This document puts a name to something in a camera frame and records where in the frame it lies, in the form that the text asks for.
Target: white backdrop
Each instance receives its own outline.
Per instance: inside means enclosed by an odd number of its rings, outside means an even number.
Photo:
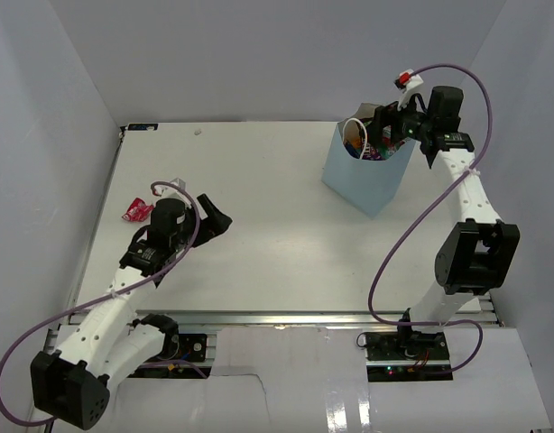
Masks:
[[[469,66],[504,0],[51,2],[126,124],[338,120],[396,99],[402,70]]]
[[[554,2],[507,2],[472,70],[494,110],[482,178],[496,210],[522,231],[495,306],[518,328],[554,428]],[[484,102],[470,80],[464,89],[463,126],[480,143]]]
[[[0,0],[0,357],[66,305],[117,132],[48,1]],[[5,369],[5,401],[23,419],[29,362],[44,335],[27,340]],[[0,414],[0,431],[24,428]]]

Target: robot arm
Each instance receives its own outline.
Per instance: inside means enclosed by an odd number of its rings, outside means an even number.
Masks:
[[[468,168],[473,160],[473,152],[451,149],[439,152],[432,166],[443,185],[451,185],[465,171],[470,172],[448,197],[453,220],[461,222],[439,250],[436,280],[410,309],[409,321],[447,323],[464,304],[500,287],[510,267],[520,232],[495,212],[479,174]],[[443,326],[412,330],[433,335],[442,332]]]
[[[106,289],[113,298],[92,308],[52,355],[40,352],[32,360],[35,406],[84,430],[97,424],[111,392],[140,364],[176,351],[179,329],[174,320],[155,315],[135,320],[136,310],[157,290],[162,276],[136,290],[115,294],[172,263],[195,230],[197,215],[190,204],[170,189],[163,190],[162,197],[152,211],[151,223],[133,236]],[[197,200],[208,217],[201,221],[193,247],[223,234],[232,223],[204,194]],[[129,324],[133,331],[122,337]]]
[[[408,309],[404,322],[438,322],[430,327],[400,327],[402,344],[407,341],[438,341],[437,335],[459,309],[474,297],[500,287],[520,240],[516,225],[505,224],[495,212],[479,173],[471,170],[474,145],[468,134],[458,131],[463,101],[460,88],[432,89],[427,112],[418,112],[415,94],[422,80],[405,71],[395,80],[402,98],[375,110],[368,127],[374,146],[383,145],[383,129],[391,127],[391,142],[405,138],[420,142],[429,168],[446,187],[469,173],[448,196],[449,208],[457,221],[436,255],[436,280],[421,301]]]

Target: white table surface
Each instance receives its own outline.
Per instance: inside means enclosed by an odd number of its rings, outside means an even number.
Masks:
[[[127,132],[78,303],[100,296],[112,280],[139,227],[121,219],[133,199],[152,200],[153,181],[180,177],[191,195],[208,194],[234,223],[188,254],[143,310],[367,311],[377,267],[444,187],[416,149],[394,201],[370,219],[320,180],[335,125],[159,124]],[[452,226],[444,205],[412,234],[381,280],[377,309],[404,311],[419,300]],[[464,310],[478,311],[479,303]]]
[[[454,373],[453,381],[404,383],[366,382],[365,359],[355,347],[358,330],[352,335],[321,330],[315,337],[316,331],[225,329],[217,340],[215,366],[231,365],[233,374],[206,381],[126,379],[90,431],[527,433],[550,428],[515,329],[485,329],[482,350]],[[473,350],[477,333],[445,332],[451,361],[459,364]],[[299,345],[303,350],[296,350]],[[334,408],[338,416],[329,419]],[[330,421],[337,419],[346,429],[339,422],[332,427]],[[78,429],[57,421],[53,431]]]

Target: black bracket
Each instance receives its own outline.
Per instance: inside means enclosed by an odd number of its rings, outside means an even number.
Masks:
[[[485,295],[502,286],[519,242],[514,224],[457,223],[436,256],[436,280],[448,295]]]
[[[74,365],[39,352],[31,362],[32,396],[37,409],[83,430],[97,424],[106,410],[110,392],[108,376],[95,377],[87,363]]]
[[[163,314],[149,314],[141,320],[135,319],[133,321],[133,327],[137,327],[138,325],[156,327],[165,335],[164,342],[162,343],[162,350],[158,356],[168,358],[174,355],[177,343],[179,343],[179,324],[175,320]]]

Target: purple cable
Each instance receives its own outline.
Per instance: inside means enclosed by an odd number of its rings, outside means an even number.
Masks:
[[[185,257],[185,255],[187,255],[187,253],[189,252],[191,246],[195,243],[195,239],[197,239],[197,233],[199,232],[199,226],[200,226],[200,214],[199,214],[199,208],[197,207],[197,203],[195,202],[193,197],[191,197],[187,192],[185,192],[183,189],[179,188],[177,185],[175,185],[173,183],[169,183],[169,182],[162,182],[162,181],[154,182],[151,185],[151,191],[154,192],[154,187],[159,186],[159,185],[177,190],[183,197],[185,197],[189,201],[189,203],[192,205],[193,209],[195,210],[195,220],[196,220],[195,229],[193,230],[193,234],[190,237],[189,242],[187,243],[187,246],[182,251],[180,256],[177,257],[173,262],[171,262],[170,264],[168,264],[167,266],[162,268],[160,271],[158,271],[154,275],[151,275],[150,277],[147,277],[142,281],[136,282],[135,284],[131,284],[130,286],[125,287],[121,290],[117,290],[116,294],[122,295],[123,293],[126,293],[128,291],[138,289],[139,287],[143,286],[144,284],[146,284],[148,282],[151,282],[153,280],[156,280],[157,278],[159,278],[162,275],[166,274],[168,271],[170,271],[172,268],[174,268],[177,265],[177,263],[179,263]],[[74,314],[78,311],[81,311],[82,309],[87,309],[89,307],[92,307],[93,305],[99,304],[101,302],[104,302],[104,301],[112,299],[112,298],[113,298],[112,294],[101,296],[100,298],[96,298],[96,299],[90,300],[89,302],[85,302],[84,304],[77,305],[76,307],[74,307],[72,309],[67,309],[66,311],[63,311],[63,312],[61,312],[61,313],[59,313],[55,316],[47,318],[46,320],[43,320],[38,325],[34,325],[33,327],[31,327],[28,331],[26,331],[24,334],[19,336],[18,339],[16,339],[16,341],[14,341],[12,343],[12,345],[8,348],[8,350],[3,355],[3,358],[0,360],[0,379],[2,377],[3,370],[5,368],[6,362],[8,361],[8,358],[10,358],[10,355],[13,353],[13,351],[16,349],[16,347],[18,347],[28,336],[31,336],[36,331],[38,331],[42,327],[46,327],[47,325],[49,325],[52,322],[56,322],[57,320],[59,320],[61,318],[64,318],[64,317],[66,317],[70,314]],[[179,361],[176,361],[176,362],[179,363],[179,364],[187,364],[191,368],[194,368],[197,371],[197,373],[199,373],[201,376],[204,376],[203,372],[201,372],[196,365],[194,365],[192,363],[189,363],[187,361],[184,361],[184,360],[179,360]],[[26,421],[24,419],[18,419],[18,418],[15,417],[15,415],[13,415],[6,408],[1,394],[0,394],[0,412],[9,421],[11,421],[14,424],[17,424],[19,426],[23,426],[23,427],[39,427],[39,426],[43,426],[45,424],[49,424],[49,423],[51,423],[55,420],[54,417],[48,418],[48,419],[45,419],[45,420],[42,420],[42,421]]]
[[[487,148],[490,145],[490,140],[492,139],[492,126],[494,122],[494,117],[492,115],[492,103],[490,101],[490,97],[487,94],[487,90],[485,89],[484,83],[481,79],[477,77],[476,74],[474,74],[472,71],[463,68],[458,65],[450,64],[450,63],[438,63],[435,65],[426,66],[425,68],[420,68],[415,70],[411,73],[411,75],[418,75],[421,72],[425,72],[426,70],[430,69],[437,69],[437,68],[450,68],[450,69],[457,69],[465,74],[467,74],[469,77],[471,77],[476,84],[479,86],[479,88],[482,90],[482,94],[484,95],[485,99],[485,108],[487,110],[487,134],[485,135],[485,141],[484,141],[484,147],[480,151],[480,153],[477,154],[474,161],[469,166],[469,169],[472,170],[476,167],[476,165],[484,158],[485,152],[487,151]],[[383,271],[387,267],[387,264],[389,261],[393,258],[397,250],[402,246],[402,244],[405,242],[405,240],[411,235],[411,232],[415,230],[415,228],[425,219],[427,215],[431,213],[433,209],[435,209],[457,186],[464,181],[464,179],[469,175],[469,171],[465,171],[456,181],[454,181],[448,189],[446,189],[436,200],[431,203],[427,209],[425,209],[421,215],[413,221],[411,226],[408,227],[408,229],[405,231],[405,233],[398,239],[398,241],[395,243],[393,248],[390,250],[390,252],[387,254],[387,256],[383,259],[383,262],[379,269],[377,270],[377,273],[374,278],[374,282],[371,285],[371,289],[369,290],[369,296],[367,298],[367,307],[369,308],[369,311],[371,312],[371,315],[380,323],[384,323],[385,325],[391,325],[394,327],[435,327],[440,326],[441,323],[439,322],[394,322],[392,320],[386,320],[384,318],[381,318],[374,310],[373,300],[374,300],[374,292],[377,288],[377,284],[379,283],[379,280],[382,277]],[[456,365],[455,367],[450,368],[449,370],[442,371],[442,372],[428,372],[427,374],[448,374],[453,373],[460,368],[465,367],[468,365],[477,355],[477,352],[479,352],[479,349],[482,346],[482,342],[484,341],[484,330],[480,326],[479,323],[477,323],[474,320],[465,318],[461,320],[452,320],[445,324],[446,327],[453,327],[455,325],[462,325],[462,324],[469,324],[477,327],[477,331],[479,333],[476,348],[474,349],[474,352],[460,365]]]

